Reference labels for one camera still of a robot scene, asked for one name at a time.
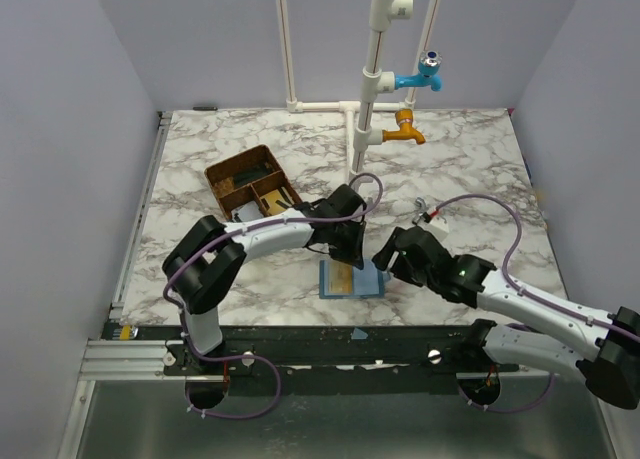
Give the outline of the gold card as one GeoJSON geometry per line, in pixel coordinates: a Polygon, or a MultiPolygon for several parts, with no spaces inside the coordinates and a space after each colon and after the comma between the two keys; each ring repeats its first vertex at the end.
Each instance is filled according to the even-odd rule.
{"type": "Polygon", "coordinates": [[[337,261],[327,266],[327,291],[330,295],[349,295],[353,292],[352,267],[337,261]]]}
{"type": "Polygon", "coordinates": [[[295,204],[295,201],[286,189],[278,188],[262,195],[260,197],[260,203],[267,216],[275,216],[291,208],[295,204]]]}

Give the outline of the blue leather card holder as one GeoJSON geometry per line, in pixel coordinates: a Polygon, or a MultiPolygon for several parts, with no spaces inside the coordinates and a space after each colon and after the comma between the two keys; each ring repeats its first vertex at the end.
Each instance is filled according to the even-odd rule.
{"type": "Polygon", "coordinates": [[[353,292],[349,295],[330,295],[327,291],[327,266],[334,260],[322,260],[319,264],[319,297],[321,299],[377,299],[385,296],[388,272],[379,271],[371,260],[364,261],[364,268],[353,271],[353,292]]]}

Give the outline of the silver white card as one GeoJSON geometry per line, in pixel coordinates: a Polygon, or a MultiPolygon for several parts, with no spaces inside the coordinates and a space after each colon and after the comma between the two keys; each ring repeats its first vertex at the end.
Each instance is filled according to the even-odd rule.
{"type": "Polygon", "coordinates": [[[262,214],[258,204],[254,201],[247,202],[231,211],[233,222],[251,222],[262,219],[262,214]]]}

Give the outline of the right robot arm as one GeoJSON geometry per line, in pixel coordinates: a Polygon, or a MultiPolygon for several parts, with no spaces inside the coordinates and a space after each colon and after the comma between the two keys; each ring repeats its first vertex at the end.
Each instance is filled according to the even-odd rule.
{"type": "Polygon", "coordinates": [[[639,315],[574,304],[520,281],[508,281],[482,258],[451,255],[420,227],[395,228],[373,256],[379,270],[428,287],[452,303],[509,317],[526,325],[511,330],[476,321],[475,347],[495,364],[518,364],[577,380],[620,409],[639,405],[639,315]]]}

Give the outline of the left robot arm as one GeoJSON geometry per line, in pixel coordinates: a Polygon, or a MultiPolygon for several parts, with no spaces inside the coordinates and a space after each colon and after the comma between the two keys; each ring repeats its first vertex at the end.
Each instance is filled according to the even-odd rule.
{"type": "Polygon", "coordinates": [[[223,342],[218,306],[242,266],[291,249],[325,245],[332,259],[364,267],[365,200],[349,185],[329,197],[303,202],[249,222],[198,220],[162,264],[166,300],[179,307],[186,340],[198,355],[223,342]]]}

